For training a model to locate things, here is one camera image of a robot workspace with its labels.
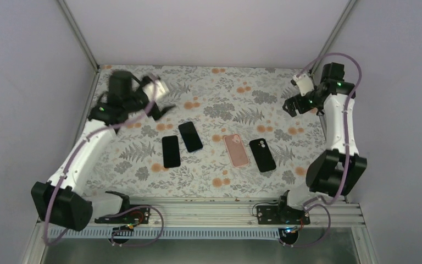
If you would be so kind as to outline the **black phone case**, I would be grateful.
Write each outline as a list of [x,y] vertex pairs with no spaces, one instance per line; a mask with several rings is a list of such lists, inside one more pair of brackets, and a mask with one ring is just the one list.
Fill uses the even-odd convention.
[[261,173],[273,171],[276,169],[275,160],[271,154],[268,143],[264,138],[251,140],[249,142],[254,160]]

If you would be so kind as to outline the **black phone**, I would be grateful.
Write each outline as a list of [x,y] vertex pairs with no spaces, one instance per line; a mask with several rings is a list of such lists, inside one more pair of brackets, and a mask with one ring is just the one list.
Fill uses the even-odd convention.
[[179,140],[176,135],[162,138],[163,166],[176,168],[181,165]]

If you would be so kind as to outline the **pink phone case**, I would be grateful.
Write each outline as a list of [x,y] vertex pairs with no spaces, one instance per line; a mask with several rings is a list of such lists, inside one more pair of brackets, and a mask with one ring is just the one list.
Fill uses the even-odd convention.
[[239,134],[225,135],[223,141],[233,167],[244,167],[249,164],[249,158]]

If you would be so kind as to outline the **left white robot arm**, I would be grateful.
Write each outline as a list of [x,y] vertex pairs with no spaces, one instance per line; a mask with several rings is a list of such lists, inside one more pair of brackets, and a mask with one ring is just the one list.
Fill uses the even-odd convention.
[[130,71],[113,71],[107,90],[97,97],[65,161],[46,182],[36,182],[31,189],[40,220],[75,231],[106,215],[118,223],[127,221],[131,207],[126,196],[106,192],[89,199],[84,196],[85,187],[95,164],[121,127],[144,117],[159,120],[173,108],[157,105],[169,92],[168,84],[153,74],[137,78]]

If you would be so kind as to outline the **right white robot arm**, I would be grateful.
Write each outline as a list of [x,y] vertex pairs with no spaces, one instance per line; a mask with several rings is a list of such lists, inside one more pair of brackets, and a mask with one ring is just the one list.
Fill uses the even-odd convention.
[[316,109],[325,119],[326,145],[307,169],[305,184],[289,190],[287,203],[276,208],[276,218],[283,224],[292,222],[297,210],[306,210],[315,201],[330,205],[349,194],[367,167],[353,131],[356,85],[346,82],[344,74],[342,64],[329,63],[324,65],[318,85],[307,74],[295,75],[291,81],[299,94],[286,99],[283,110],[295,117]]

